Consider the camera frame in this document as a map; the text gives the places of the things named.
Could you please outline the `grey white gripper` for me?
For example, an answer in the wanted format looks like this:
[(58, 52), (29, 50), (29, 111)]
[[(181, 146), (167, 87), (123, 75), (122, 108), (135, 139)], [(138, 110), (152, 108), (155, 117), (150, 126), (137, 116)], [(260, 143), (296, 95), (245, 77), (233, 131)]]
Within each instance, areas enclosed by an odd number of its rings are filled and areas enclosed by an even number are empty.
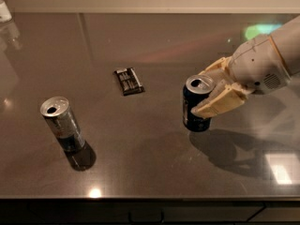
[(200, 72), (212, 79), (221, 80), (208, 98), (191, 109), (191, 113), (201, 118), (212, 118), (232, 111), (255, 94), (269, 94), (289, 84), (291, 75), (273, 40), (267, 35), (258, 35), (242, 45), (231, 57), (221, 57)]

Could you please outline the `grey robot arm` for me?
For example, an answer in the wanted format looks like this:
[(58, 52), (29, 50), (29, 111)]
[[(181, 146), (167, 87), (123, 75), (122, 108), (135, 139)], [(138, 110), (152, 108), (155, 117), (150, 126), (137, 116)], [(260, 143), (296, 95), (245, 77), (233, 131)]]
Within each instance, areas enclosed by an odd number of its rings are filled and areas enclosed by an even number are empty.
[(300, 72), (300, 16), (272, 33), (241, 44), (230, 57), (222, 57), (201, 72), (215, 87), (191, 112), (211, 118), (245, 104), (251, 94), (278, 90)]

